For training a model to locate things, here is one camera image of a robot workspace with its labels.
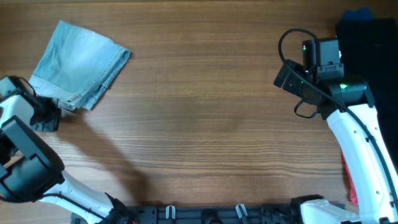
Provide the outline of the light blue denim shorts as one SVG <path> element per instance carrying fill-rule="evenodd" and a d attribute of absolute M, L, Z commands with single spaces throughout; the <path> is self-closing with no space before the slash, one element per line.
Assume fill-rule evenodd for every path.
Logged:
<path fill-rule="evenodd" d="M 29 83 L 67 110 L 92 109 L 131 51 L 92 30 L 60 21 Z"/>

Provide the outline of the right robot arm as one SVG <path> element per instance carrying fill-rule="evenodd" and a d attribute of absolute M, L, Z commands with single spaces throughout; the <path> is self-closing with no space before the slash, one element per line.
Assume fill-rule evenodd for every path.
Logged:
<path fill-rule="evenodd" d="M 283 59 L 274 85 L 317 107 L 335 135 L 356 193 L 359 212 L 321 196 L 292 200 L 297 223 L 397 223 L 397 172 L 384 143 L 366 80 L 346 77 L 337 39 L 306 40 L 303 64 Z"/>

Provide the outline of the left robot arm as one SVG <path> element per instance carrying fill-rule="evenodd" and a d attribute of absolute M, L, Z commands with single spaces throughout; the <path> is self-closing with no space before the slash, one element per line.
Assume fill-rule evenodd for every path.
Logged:
<path fill-rule="evenodd" d="M 72 177 L 58 154 L 37 134 L 57 131 L 62 111 L 24 78 L 1 79 L 1 200 L 46 202 L 87 223 L 138 223 L 133 211 L 107 193 Z"/>

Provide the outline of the black garment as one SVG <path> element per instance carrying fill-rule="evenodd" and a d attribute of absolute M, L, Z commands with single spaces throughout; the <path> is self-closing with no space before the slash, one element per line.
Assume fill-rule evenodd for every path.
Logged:
<path fill-rule="evenodd" d="M 397 23 L 394 19 L 341 20 L 336 36 L 346 73 L 369 83 L 381 133 L 397 167 Z"/>

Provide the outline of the dark blue garment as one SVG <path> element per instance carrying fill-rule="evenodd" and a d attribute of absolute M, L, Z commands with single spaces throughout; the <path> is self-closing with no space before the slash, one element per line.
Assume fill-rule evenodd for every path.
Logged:
<path fill-rule="evenodd" d="M 372 21 L 374 16 L 367 7 L 357 10 L 346 10 L 341 18 L 343 21 Z"/>

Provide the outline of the red garment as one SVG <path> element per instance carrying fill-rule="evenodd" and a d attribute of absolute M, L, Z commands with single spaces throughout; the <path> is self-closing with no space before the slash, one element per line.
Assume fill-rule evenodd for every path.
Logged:
<path fill-rule="evenodd" d="M 345 185 L 348 188 L 348 199 L 350 202 L 352 202 L 354 205 L 358 205 L 358 196 L 356 193 L 356 189 L 352 180 L 352 176 L 350 174 L 348 164 L 345 159 L 345 155 L 341 153 L 343 165 L 344 165 L 344 174 L 347 176 L 347 180 L 345 181 Z"/>

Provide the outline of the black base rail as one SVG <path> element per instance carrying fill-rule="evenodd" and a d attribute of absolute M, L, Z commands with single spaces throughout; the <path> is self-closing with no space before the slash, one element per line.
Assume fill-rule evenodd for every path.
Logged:
<path fill-rule="evenodd" d="M 219 218 L 223 223 L 239 224 L 243 222 L 238 217 L 235 206 L 217 206 L 217 207 L 175 207 L 175 218 L 166 217 L 165 207 L 130 207 L 137 215 L 139 223 L 150 224 L 205 224 L 207 218 L 211 216 Z M 248 216 L 248 223 L 271 224 L 271 223 L 289 223 L 291 208 L 288 204 L 269 203 L 258 206 L 245 207 Z"/>

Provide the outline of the left grey rail clip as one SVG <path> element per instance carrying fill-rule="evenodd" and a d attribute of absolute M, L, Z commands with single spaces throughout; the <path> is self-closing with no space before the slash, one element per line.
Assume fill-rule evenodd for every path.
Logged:
<path fill-rule="evenodd" d="M 169 205 L 165 208 L 165 219 L 175 220 L 176 219 L 176 208 L 173 205 Z"/>

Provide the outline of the grey rail clip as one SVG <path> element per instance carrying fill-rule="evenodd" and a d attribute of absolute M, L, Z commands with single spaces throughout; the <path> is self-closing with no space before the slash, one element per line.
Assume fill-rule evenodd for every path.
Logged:
<path fill-rule="evenodd" d="M 245 205 L 242 204 L 242 203 L 237 204 L 235 209 L 236 209 L 236 213 L 238 215 L 238 218 L 241 220 L 242 224 L 249 224 L 249 222 L 248 222 L 248 213 L 247 213 Z"/>
<path fill-rule="evenodd" d="M 165 219 L 175 220 L 176 219 L 176 208 L 173 205 L 169 205 L 165 208 Z"/>

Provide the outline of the right grey rail clip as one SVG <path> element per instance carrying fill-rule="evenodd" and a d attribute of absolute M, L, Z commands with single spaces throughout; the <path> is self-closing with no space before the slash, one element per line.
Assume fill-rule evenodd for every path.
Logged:
<path fill-rule="evenodd" d="M 238 215 L 238 218 L 241 220 L 242 224 L 249 224 L 249 222 L 248 222 L 248 213 L 247 213 L 245 205 L 242 204 L 242 203 L 237 204 L 235 209 L 236 209 L 236 213 Z"/>

